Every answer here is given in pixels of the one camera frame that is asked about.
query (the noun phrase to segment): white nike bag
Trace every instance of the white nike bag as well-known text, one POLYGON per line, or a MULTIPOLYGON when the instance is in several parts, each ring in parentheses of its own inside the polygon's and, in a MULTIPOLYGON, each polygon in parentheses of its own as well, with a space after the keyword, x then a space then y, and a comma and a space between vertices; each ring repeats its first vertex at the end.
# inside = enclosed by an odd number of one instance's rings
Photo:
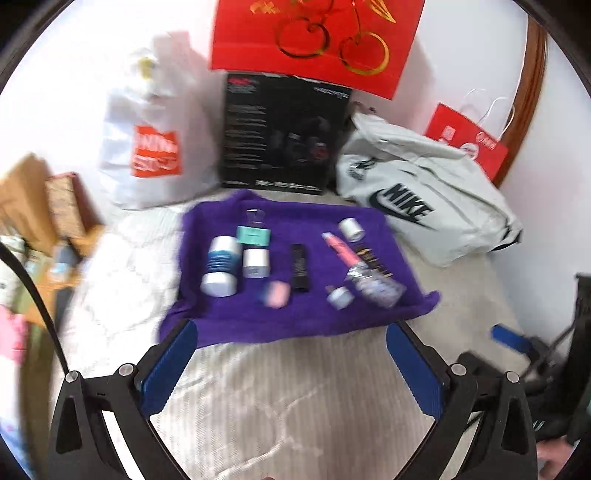
POLYGON ((427 261, 444 267, 519 241, 518 219, 463 151, 376 115, 352 119, 337 163, 339 194, 384 212, 427 261))
POLYGON ((179 203, 218 184, 217 144, 200 98, 213 74, 196 55, 187 35, 155 37, 111 91, 100 171, 121 208, 179 203))

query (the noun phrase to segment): white wall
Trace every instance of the white wall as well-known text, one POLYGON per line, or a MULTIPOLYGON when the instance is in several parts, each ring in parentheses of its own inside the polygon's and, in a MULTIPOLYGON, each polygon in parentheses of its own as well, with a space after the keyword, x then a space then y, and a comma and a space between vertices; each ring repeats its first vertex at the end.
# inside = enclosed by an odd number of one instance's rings
MULTIPOLYGON (((102 118, 109 85, 126 55, 155 33, 186 30, 206 56, 216 4, 74 1, 33 45, 0 95, 0 175, 33 151, 55 173, 79 172, 94 201, 102 202, 96 168, 102 118)), ((527 17, 512 0, 427 0, 394 101, 360 98, 389 121, 422 133, 439 101, 458 106, 473 88, 513 97, 526 29, 527 17)), ((508 110, 500 108, 486 124, 491 133, 501 131, 508 110)), ((108 212, 102 209, 103 215, 108 212)))
POLYGON ((530 131, 501 191, 521 245, 493 264, 521 326, 550 339, 573 315, 577 272, 591 273, 591 99, 555 42, 530 131))

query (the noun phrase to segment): human hand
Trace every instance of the human hand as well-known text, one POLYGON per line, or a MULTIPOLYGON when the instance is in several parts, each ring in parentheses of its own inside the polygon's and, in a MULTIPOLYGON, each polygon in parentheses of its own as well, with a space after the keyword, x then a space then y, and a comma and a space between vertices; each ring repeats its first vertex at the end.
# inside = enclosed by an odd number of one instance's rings
POLYGON ((574 448, 564 438, 540 442, 537 445, 538 460, 545 460, 538 480, 554 480, 569 461, 574 448))

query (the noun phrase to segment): black cable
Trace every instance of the black cable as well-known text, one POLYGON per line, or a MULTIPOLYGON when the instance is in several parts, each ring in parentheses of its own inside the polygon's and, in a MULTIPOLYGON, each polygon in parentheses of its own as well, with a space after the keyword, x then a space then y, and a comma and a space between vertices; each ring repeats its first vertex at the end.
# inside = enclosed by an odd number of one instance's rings
POLYGON ((45 323, 47 331, 51 336, 53 347, 56 349, 57 357, 61 363, 61 369, 64 371, 64 375, 67 375, 70 370, 68 369, 68 363, 66 361, 66 356, 64 355, 64 350, 61 349, 60 339, 57 336, 56 327, 53 325, 53 320, 47 311, 47 307, 43 303, 43 299, 41 298, 35 283, 27 273, 27 270, 25 270, 25 268, 18 261, 18 258, 16 258, 2 242, 0 242, 0 260, 6 263, 8 268, 16 273, 17 277, 22 281, 27 291, 31 294, 31 298, 33 299, 33 302, 35 302, 35 305, 41 314, 41 318, 45 323))
MULTIPOLYGON (((530 373, 532 373, 538 367, 540 367, 546 360, 548 360, 548 358, 550 358, 550 355, 552 355, 556 351, 556 349, 560 346, 560 344, 566 340, 566 337, 568 337, 569 333, 571 333, 574 330, 574 327, 575 327, 575 322, 573 322, 572 325, 570 327, 568 327, 564 332, 562 332, 560 335, 558 335, 558 337, 556 337, 556 339, 554 340, 554 342, 552 342, 550 347, 548 347, 547 352, 544 353, 540 358, 538 358, 534 363, 530 364, 529 367, 527 367, 525 370, 523 370, 520 377, 524 380, 525 377, 527 377, 530 373)), ((477 415, 475 415, 474 418, 471 419, 468 422, 468 424, 466 425, 466 428, 464 429, 464 433, 466 433, 468 430, 470 430, 470 428, 477 421, 479 421, 483 415, 484 415, 483 412, 479 412, 477 415)))

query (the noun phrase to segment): black box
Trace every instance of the black box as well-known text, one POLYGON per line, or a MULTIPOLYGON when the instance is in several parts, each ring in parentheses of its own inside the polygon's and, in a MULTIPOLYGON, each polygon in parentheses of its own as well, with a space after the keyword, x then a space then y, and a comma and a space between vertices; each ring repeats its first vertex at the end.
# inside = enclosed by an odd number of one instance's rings
POLYGON ((222 184, 321 194, 351 89, 299 77, 229 73, 222 184))

